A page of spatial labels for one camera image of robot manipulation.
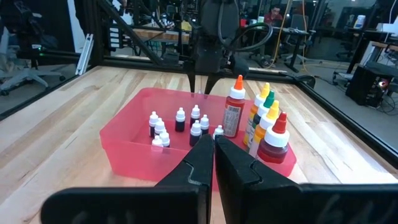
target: orange bottle cap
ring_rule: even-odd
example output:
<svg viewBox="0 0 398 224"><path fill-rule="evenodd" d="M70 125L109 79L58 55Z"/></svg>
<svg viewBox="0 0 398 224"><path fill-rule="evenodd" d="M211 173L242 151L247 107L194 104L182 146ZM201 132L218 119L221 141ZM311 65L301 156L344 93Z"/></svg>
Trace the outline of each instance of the orange bottle cap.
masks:
<svg viewBox="0 0 398 224"><path fill-rule="evenodd" d="M235 82L235 86L234 86L235 90L243 90L243 76L239 75L238 79Z"/></svg>

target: desk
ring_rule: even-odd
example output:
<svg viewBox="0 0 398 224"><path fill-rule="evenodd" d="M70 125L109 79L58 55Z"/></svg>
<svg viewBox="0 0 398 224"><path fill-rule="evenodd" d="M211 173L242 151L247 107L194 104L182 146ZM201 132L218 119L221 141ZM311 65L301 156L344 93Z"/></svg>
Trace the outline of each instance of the desk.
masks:
<svg viewBox="0 0 398 224"><path fill-rule="evenodd" d="M206 77L197 76L197 90ZM233 79L220 80L226 96ZM246 81L246 99L264 82ZM100 129L145 87L189 91L184 74L96 67L0 122L1 223L40 223L40 207L68 187L135 187L155 183L112 173ZM271 83L297 156L290 179L302 183L391 183L397 171L296 86ZM213 192L211 222L225 223Z"/></svg>
<svg viewBox="0 0 398 224"><path fill-rule="evenodd" d="M398 46L396 46L396 45L389 46L388 44L385 44L382 42L375 42L375 41L372 41L371 43L372 43L372 46L374 47L374 50L372 51L372 54L369 57L370 62L377 62L383 49L386 49L387 47L391 50L398 51Z"/></svg>

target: black cable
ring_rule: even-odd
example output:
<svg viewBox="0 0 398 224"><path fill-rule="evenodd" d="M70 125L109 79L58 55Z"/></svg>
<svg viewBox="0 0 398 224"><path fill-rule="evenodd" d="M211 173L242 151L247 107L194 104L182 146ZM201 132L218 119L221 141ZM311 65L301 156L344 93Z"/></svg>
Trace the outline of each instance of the black cable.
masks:
<svg viewBox="0 0 398 224"><path fill-rule="evenodd" d="M380 104L380 109L381 109L380 112L385 113L386 115L389 115L389 116L397 116L398 113L396 113L396 114L390 114L391 112L393 112L393 111L396 109L396 104L397 104L396 101L393 99L393 97L391 97L391 96L389 96L389 95L386 95L386 96L388 96L388 97L391 99L392 103L389 103L387 100L383 100L382 102L386 102L386 103L391 107L391 110L386 111L386 110L383 108L383 105L382 105L382 103L381 103L381 104Z"/></svg>
<svg viewBox="0 0 398 224"><path fill-rule="evenodd" d="M254 44L254 45L252 45L252 46L243 47L243 48L240 48L240 49L237 49L237 48L232 47L231 45L233 44L233 42L232 42L230 45L228 45L228 44L224 41L223 35L222 35L222 33L221 33L221 23L222 23L222 20L223 20L223 11L224 11L224 3L222 2L222 3L221 3L221 6L220 6L220 10L219 10L219 12L218 12L218 27L217 27L217 34L218 34L218 40L221 42L221 44L222 44L227 50L230 50L230 51L233 51L233 52L250 52L250 51L252 51L252 50L256 50L256 49L258 49L259 47L261 47L261 46L262 46L263 44L265 44L265 43L269 40L269 38L271 37L272 31L273 31L272 26L269 25L269 24L265 24L265 23L257 23L257 24L252 24L252 25L249 25L248 27L246 27L246 28L245 28L245 31L244 31L241 35L239 35L238 38L239 38L240 36L242 36L244 33L246 33L247 31L251 30L251 29L255 29L255 28L257 28L257 27L268 27L268 28L269 28L268 34L267 34L260 42L258 42L257 44Z"/></svg>

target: squeeze bottle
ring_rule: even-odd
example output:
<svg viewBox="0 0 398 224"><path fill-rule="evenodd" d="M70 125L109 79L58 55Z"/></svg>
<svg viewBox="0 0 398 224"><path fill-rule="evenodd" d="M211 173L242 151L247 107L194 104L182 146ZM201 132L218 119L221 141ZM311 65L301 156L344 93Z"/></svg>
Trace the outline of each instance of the squeeze bottle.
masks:
<svg viewBox="0 0 398 224"><path fill-rule="evenodd" d="M268 114L261 116L259 125L254 130L253 142L251 143L249 154L252 157L256 157L257 150L259 149L260 141L266 135L268 127L273 126L278 118L279 114L279 101L275 100L269 109Z"/></svg>
<svg viewBox="0 0 398 224"><path fill-rule="evenodd" d="M283 163L287 154L287 143L290 134L286 130L287 114L281 113L275 125L267 128L264 139L257 151L257 159L261 162Z"/></svg>
<svg viewBox="0 0 398 224"><path fill-rule="evenodd" d="M238 135L239 123L241 122L244 96L246 90L243 88L243 76L239 75L235 86L231 87L229 96L225 101L225 110L223 118L224 136L235 138Z"/></svg>
<svg viewBox="0 0 398 224"><path fill-rule="evenodd" d="M254 104L250 108L248 125L246 126L246 131L244 133L243 144L247 146L250 136L250 128L253 124L253 117L257 113L259 106L263 104L269 94L269 83L266 83L261 90L260 94L256 95L256 99L254 99Z"/></svg>
<svg viewBox="0 0 398 224"><path fill-rule="evenodd" d="M273 90L271 90L269 92L264 104L259 106L257 113L254 115L253 123L250 127L250 134L249 134L249 139L248 139L248 149L250 149L251 143L253 142L254 130L256 130L257 125L260 123L261 116L268 113L269 108L274 103L274 100L275 100L275 93Z"/></svg>

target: pink plastic bin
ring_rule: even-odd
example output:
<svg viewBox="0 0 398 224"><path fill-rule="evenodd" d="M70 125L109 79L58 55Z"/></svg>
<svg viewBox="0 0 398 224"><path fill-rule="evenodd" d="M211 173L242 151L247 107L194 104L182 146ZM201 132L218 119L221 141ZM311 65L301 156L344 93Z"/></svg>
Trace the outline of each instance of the pink plastic bin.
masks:
<svg viewBox="0 0 398 224"><path fill-rule="evenodd" d="M158 88L142 89L99 133L102 146L106 151L112 170L117 175L137 179L160 181L187 155L191 149L190 113L199 105L201 117L207 114L210 120L210 134L217 125L222 124L225 97L202 95L183 91ZM244 131L252 101L247 100L239 134L232 142L242 149ZM175 115L182 107L185 111L185 131L176 133ZM149 115L152 111L163 119L170 134L170 148L153 150L149 137ZM289 147L282 164L266 164L284 176L289 176L296 157ZM215 172L213 172L213 189L218 189Z"/></svg>

